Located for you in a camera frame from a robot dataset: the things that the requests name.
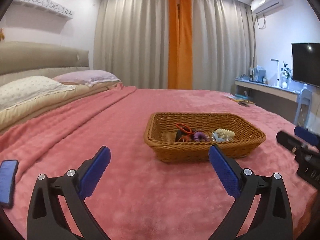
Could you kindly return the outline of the orange plush toy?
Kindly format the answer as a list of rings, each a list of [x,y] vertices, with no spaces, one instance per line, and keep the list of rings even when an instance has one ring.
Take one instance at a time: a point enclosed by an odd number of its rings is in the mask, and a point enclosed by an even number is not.
[[[0,29],[0,42],[5,39],[3,29]]]

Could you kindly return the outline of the smartphone with blue screen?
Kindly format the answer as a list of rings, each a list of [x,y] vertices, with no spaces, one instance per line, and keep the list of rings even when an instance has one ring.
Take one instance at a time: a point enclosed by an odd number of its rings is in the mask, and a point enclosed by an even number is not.
[[[19,162],[4,160],[0,168],[0,201],[1,207],[11,209],[14,201],[15,176]]]

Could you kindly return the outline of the beige curtain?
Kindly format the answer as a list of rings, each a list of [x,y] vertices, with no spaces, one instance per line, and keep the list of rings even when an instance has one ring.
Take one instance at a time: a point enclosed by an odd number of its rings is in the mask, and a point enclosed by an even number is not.
[[[254,17],[237,0],[192,0],[193,88],[231,92],[256,65]],[[94,67],[127,85],[168,89],[168,0],[101,0]]]

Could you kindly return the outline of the black smart watch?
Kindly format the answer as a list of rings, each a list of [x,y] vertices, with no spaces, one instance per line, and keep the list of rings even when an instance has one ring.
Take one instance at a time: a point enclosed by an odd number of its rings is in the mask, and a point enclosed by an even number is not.
[[[186,135],[186,134],[185,134],[183,131],[181,131],[180,129],[178,129],[177,132],[176,132],[175,141],[176,141],[176,142],[179,142],[180,139],[181,139],[181,137],[183,137],[183,136],[185,136],[185,135]]]

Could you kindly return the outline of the books on desk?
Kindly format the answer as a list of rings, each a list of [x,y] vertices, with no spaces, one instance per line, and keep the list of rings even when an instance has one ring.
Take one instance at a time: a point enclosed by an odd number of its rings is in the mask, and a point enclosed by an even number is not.
[[[266,83],[266,70],[261,66],[250,68],[249,81],[256,83]]]

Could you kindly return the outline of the brown wicker basket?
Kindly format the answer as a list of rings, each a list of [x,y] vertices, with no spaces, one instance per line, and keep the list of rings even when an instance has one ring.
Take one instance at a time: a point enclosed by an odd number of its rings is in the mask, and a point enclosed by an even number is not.
[[[186,135],[175,141],[180,129]],[[227,135],[226,141],[212,141],[212,132]],[[196,163],[208,160],[211,146],[228,157],[248,156],[266,140],[266,134],[240,116],[231,113],[153,113],[144,134],[145,143],[164,163]]]

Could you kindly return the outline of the pink pillow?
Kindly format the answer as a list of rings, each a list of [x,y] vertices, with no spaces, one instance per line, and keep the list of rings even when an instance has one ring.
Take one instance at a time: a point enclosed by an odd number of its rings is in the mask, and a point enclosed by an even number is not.
[[[114,74],[96,69],[62,74],[54,77],[53,80],[65,85],[86,85],[88,87],[99,83],[120,82],[120,79]]]

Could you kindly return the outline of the orange curtain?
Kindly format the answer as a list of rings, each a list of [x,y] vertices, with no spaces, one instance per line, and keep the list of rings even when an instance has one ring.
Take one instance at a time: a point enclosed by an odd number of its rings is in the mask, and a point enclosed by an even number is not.
[[[192,0],[168,0],[168,89],[193,88]]]

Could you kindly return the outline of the small items on bed edge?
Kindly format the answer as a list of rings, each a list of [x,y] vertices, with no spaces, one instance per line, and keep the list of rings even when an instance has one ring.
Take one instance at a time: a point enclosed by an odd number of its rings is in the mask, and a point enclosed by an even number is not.
[[[255,105],[254,102],[247,100],[247,99],[243,99],[243,98],[235,96],[235,95],[227,94],[227,95],[225,95],[225,97],[228,98],[229,100],[236,102],[240,106],[249,107],[250,105]]]

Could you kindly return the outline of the beige padded headboard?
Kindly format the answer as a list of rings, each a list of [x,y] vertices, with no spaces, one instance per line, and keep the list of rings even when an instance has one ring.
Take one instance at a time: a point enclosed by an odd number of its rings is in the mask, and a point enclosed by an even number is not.
[[[34,42],[1,43],[1,85],[30,76],[89,70],[89,51]]]

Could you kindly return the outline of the beige quilt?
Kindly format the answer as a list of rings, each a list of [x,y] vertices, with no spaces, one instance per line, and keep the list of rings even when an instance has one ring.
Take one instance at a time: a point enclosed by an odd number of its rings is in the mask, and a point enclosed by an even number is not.
[[[88,87],[86,85],[74,85],[73,90],[43,95],[6,108],[1,110],[1,133],[3,134],[15,125],[24,123],[72,101],[115,88],[123,88],[123,83],[121,81],[111,81],[97,83],[92,87]]]

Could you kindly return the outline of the white decorative wall shelf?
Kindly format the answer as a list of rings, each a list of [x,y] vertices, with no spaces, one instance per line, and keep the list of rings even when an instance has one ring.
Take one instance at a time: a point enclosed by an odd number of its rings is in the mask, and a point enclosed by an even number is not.
[[[71,20],[74,17],[74,11],[51,0],[14,0],[12,3],[48,12],[67,20]]]

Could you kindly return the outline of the pink fleece blanket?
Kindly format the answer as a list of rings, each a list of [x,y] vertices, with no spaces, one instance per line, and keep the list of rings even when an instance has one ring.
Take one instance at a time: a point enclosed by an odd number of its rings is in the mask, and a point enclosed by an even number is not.
[[[294,156],[276,133],[294,126],[258,106],[242,107],[221,92],[124,87],[87,96],[14,126],[1,136],[1,159],[16,159],[14,205],[6,214],[26,233],[37,176],[61,176],[101,146],[111,162],[86,204],[112,239],[207,239],[233,203],[208,162],[169,165],[144,142],[155,112],[232,113],[266,134],[239,164],[258,175],[282,175],[295,236],[309,222],[316,190],[296,175]]]

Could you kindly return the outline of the white chair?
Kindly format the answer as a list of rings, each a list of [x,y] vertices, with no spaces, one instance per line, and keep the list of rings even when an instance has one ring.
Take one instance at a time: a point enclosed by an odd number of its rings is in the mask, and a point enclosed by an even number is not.
[[[301,90],[294,90],[294,92],[297,94],[297,109],[293,124],[295,126],[299,126],[299,117],[301,116],[303,120],[302,126],[306,128],[311,112],[312,91],[310,91],[307,87],[303,87]],[[306,115],[303,114],[302,106],[306,106]]]

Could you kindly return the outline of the light blue hair clip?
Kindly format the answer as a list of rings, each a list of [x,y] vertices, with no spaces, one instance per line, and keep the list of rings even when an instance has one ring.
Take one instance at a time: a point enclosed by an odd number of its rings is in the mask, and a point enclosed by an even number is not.
[[[226,141],[227,135],[225,133],[220,133],[217,131],[212,132],[212,141],[223,142]]]

